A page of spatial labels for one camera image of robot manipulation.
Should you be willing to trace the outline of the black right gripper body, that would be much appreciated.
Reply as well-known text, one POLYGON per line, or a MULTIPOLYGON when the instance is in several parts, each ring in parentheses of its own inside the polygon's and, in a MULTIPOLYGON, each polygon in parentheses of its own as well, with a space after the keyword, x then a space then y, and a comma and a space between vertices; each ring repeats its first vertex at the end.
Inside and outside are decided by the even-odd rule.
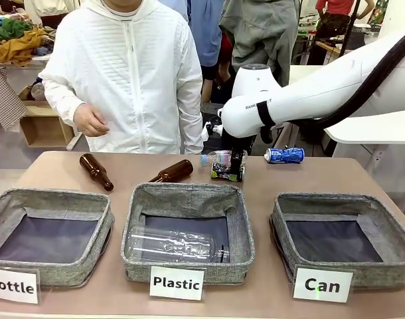
POLYGON ((231 136, 224 128, 221 135, 222 150, 245 150, 248 155, 252 153, 252 146, 255 141, 255 135, 245 138, 231 136))

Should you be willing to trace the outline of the grey fabric basket plastic label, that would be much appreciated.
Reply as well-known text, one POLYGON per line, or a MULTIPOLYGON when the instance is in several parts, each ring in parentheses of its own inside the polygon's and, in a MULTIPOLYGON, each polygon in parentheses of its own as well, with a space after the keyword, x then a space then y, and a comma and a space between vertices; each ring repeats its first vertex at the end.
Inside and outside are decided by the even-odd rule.
POLYGON ((127 279, 149 282, 152 266, 203 270, 208 285, 242 284, 255 259, 255 244, 241 190, 233 185, 142 183, 132 193, 120 254, 127 279), (133 262, 124 255, 134 226, 208 234, 228 245, 227 263, 133 262))

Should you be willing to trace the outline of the grey fabric basket can label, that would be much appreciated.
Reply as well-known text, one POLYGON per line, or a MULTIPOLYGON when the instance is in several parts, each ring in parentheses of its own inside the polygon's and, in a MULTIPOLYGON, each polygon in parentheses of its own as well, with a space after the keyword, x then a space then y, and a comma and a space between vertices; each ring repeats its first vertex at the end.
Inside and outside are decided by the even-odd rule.
POLYGON ((279 193, 270 227, 290 282, 305 267, 350 271, 359 289, 405 287, 405 230, 373 196, 279 193))

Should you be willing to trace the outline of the grey fabric basket bottle label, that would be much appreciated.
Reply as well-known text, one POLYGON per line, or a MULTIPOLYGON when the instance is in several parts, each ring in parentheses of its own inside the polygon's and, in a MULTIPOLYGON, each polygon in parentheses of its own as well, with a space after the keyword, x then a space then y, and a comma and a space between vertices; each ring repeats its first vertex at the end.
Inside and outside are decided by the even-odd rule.
POLYGON ((43 287, 85 285, 110 240, 104 194, 13 188, 0 195, 0 268, 38 271, 43 287))

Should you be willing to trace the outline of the person right hand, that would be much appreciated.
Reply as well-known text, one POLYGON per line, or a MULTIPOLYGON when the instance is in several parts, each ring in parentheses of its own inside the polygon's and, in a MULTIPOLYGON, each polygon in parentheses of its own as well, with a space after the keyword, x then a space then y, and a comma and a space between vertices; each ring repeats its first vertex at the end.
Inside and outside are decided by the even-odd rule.
POLYGON ((73 122, 75 126, 88 137, 103 136, 110 130, 99 110, 86 103, 77 107, 73 122))

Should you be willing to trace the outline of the small clear plastic bottle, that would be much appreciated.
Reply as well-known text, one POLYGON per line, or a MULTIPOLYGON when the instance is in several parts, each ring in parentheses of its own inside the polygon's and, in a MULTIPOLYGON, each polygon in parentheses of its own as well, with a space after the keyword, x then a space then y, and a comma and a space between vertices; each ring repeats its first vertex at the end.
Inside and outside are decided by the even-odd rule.
POLYGON ((232 152, 230 150, 215 150, 208 154, 202 154, 200 164, 202 166, 212 165, 214 163, 229 165, 232 152))

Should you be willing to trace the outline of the brown glass bottle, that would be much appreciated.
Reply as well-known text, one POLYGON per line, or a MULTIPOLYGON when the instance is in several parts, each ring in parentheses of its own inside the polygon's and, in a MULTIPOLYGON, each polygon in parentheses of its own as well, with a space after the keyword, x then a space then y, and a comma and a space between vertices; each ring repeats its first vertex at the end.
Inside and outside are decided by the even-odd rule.
POLYGON ((99 183, 106 191, 114 190, 114 185, 110 181, 105 167, 92 154, 81 155, 79 163, 88 172, 90 178, 99 183))
POLYGON ((174 183, 180 182, 193 172, 192 163, 183 159, 165 169, 162 169, 153 179, 149 180, 150 183, 174 183))

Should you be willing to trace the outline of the bystander in grey jacket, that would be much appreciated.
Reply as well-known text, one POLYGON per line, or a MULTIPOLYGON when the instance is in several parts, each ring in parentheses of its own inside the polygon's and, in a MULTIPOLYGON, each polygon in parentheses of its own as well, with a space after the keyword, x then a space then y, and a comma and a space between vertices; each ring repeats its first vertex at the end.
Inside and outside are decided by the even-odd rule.
POLYGON ((298 18, 298 0, 225 0, 220 29, 232 45, 234 69, 265 64, 280 86, 288 85, 298 18))

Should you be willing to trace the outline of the person in white hoodie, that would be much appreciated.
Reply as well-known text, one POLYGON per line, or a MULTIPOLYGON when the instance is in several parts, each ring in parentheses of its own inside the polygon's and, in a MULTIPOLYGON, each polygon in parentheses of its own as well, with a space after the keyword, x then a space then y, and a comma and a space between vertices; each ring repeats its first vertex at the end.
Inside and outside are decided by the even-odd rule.
POLYGON ((91 152, 203 150, 194 38, 186 20, 158 0, 85 0, 59 24, 40 78, 65 124, 77 128, 73 117, 83 103, 102 114, 110 130, 84 135, 91 152))

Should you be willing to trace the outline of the white sign reading Plastic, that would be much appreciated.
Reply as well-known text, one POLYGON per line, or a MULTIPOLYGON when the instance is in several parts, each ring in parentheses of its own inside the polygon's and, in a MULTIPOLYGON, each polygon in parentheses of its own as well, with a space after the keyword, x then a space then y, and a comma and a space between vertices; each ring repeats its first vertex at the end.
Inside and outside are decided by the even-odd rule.
POLYGON ((152 266, 149 295, 161 298, 201 301, 204 271, 152 266))

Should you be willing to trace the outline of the white side table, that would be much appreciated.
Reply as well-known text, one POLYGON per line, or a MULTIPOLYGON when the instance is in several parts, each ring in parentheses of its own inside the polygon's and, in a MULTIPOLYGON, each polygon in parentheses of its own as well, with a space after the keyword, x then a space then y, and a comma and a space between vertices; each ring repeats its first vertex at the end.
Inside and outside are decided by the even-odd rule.
POLYGON ((405 145, 405 111, 346 118, 325 132, 340 144, 405 145))

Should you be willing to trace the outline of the wooden open box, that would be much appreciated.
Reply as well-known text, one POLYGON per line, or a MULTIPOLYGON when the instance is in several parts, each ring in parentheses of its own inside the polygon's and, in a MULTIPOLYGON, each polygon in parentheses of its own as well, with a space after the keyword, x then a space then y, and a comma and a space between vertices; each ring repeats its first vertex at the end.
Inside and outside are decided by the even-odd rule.
POLYGON ((81 135, 65 124, 47 101, 24 101, 24 104, 27 112, 20 119, 20 128, 28 147, 74 148, 81 135))

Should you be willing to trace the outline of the checkered fabric cloth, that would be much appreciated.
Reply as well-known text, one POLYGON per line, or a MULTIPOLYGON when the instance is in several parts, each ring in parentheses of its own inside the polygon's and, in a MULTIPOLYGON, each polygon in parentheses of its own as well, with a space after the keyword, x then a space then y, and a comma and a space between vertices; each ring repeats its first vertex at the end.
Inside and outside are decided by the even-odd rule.
POLYGON ((6 75, 0 70, 0 125, 13 130, 27 113, 27 107, 7 82, 6 75))

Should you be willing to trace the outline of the pile of coloured clothes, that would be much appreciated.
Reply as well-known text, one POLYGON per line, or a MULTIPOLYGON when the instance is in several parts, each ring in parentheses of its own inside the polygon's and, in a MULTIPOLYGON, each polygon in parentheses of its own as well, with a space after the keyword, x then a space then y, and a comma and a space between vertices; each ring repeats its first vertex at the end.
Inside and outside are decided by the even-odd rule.
POLYGON ((53 52, 56 29, 34 24, 26 13, 0 15, 0 64, 26 66, 53 52))

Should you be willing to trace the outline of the white sign reading Bottle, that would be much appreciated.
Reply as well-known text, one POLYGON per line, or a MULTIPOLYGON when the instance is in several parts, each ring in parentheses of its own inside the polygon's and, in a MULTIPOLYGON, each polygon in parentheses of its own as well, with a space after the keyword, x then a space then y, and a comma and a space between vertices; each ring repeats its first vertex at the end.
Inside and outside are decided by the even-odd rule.
POLYGON ((40 293, 39 271, 0 268, 1 300, 38 304, 40 293))

